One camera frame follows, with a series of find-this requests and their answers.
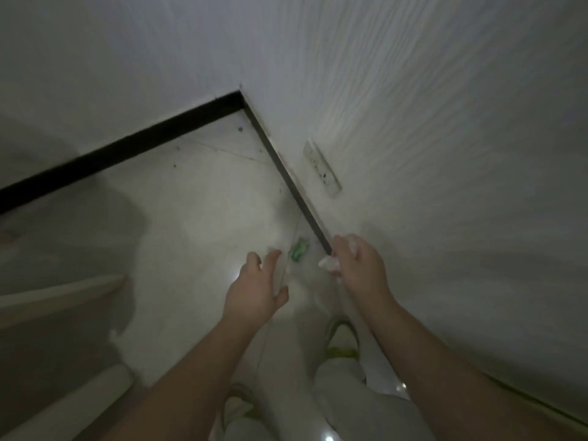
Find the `white wall socket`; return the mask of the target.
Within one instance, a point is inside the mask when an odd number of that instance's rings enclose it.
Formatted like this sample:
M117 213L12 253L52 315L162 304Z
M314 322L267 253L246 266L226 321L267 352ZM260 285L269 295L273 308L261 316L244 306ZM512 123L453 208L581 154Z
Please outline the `white wall socket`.
M327 195L331 199L335 198L341 192L342 186L326 161L325 156L313 140L309 139L305 142L303 154L307 162L319 176Z

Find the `beige wooden furniture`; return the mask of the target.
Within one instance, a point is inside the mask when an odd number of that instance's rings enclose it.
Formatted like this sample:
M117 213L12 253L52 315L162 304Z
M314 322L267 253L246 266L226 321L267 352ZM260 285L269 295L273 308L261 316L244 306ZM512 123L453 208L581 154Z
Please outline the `beige wooden furniture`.
M122 274L0 297L0 441L74 441L135 378L111 341L132 304Z

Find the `thin black baseboard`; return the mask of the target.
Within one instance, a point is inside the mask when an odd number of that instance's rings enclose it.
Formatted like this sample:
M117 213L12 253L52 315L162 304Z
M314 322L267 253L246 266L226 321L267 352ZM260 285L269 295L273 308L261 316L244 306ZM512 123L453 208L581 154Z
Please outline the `thin black baseboard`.
M325 231L325 226L321 222L319 214L305 193L301 182L296 177L293 169L290 169L290 167L286 164L283 155L277 151L275 143L268 133L266 125L263 123L259 113L255 110L254 105L252 104L249 96L246 93L246 90L242 87L242 85L239 86L239 93L242 98L243 110L253 125L253 128L261 143L263 144L263 147L270 156L271 161L278 170L278 173L282 177L290 194L302 212L306 222L311 227L314 236L318 239L322 249L326 254L331 255L331 237L329 233Z

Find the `white trousers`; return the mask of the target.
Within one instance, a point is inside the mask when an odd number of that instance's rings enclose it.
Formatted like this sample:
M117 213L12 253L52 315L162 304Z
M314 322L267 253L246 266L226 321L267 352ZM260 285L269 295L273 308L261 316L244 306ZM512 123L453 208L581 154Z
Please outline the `white trousers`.
M325 360L318 368L315 399L342 441L436 441L416 406L364 384L364 370L353 359ZM264 422L231 422L222 441L280 441Z

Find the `long black baseboard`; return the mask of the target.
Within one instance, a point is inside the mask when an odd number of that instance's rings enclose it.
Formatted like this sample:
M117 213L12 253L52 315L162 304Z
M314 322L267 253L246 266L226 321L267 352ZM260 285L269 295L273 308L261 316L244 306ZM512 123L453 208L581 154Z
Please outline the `long black baseboard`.
M237 90L0 189L0 215L192 133L245 107Z

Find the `white tissue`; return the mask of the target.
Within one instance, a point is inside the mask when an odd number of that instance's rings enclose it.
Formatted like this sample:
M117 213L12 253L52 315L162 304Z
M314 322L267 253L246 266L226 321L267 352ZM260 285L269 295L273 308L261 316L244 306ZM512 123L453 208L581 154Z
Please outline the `white tissue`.
M324 258L320 259L318 266L320 269L326 271L328 274L331 274L338 278L344 278L348 275L355 267L359 266L359 261L361 258L361 248L363 245L363 240L361 237L357 236L357 259L353 262L346 262L340 263L338 259L332 256L332 252L330 255L325 256Z

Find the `person's left hand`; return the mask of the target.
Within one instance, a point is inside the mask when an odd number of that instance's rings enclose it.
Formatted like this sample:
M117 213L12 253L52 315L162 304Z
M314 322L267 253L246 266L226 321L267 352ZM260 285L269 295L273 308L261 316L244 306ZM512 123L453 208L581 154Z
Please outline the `person's left hand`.
M247 254L226 294L223 322L256 332L277 312L273 310L273 297L279 290L274 290L273 277L281 254L280 250L272 250L264 259L253 251Z

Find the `yellow-green slipper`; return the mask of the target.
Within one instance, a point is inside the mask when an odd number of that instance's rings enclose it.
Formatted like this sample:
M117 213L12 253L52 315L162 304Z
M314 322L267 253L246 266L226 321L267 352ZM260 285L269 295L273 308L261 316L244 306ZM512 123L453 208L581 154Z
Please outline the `yellow-green slipper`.
M223 431L226 432L231 422L243 418L263 422L261 408L253 392L242 383L234 383L222 404L220 421Z
M325 359L353 359L360 361L357 331L347 318L335 318L327 327Z

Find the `person's right forearm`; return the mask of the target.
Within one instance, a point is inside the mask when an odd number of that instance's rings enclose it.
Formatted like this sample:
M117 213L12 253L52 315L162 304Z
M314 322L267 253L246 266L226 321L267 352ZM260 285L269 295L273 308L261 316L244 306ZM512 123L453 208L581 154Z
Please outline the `person's right forearm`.
M497 387L388 290L351 296L439 441L588 441Z

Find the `person's right hand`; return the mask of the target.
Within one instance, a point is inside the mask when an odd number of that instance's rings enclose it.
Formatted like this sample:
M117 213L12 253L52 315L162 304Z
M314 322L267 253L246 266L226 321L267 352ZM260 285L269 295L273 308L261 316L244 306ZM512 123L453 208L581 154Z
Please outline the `person's right hand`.
M342 281L349 295L365 317L371 318L388 309L397 307L389 289L386 267L378 251L363 238L359 266Z

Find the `person's left forearm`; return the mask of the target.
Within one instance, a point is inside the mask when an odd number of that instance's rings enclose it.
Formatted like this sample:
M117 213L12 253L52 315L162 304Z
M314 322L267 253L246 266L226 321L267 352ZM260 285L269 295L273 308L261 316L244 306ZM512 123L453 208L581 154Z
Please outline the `person's left forearm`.
M207 441L231 378L266 322L224 315L100 441Z

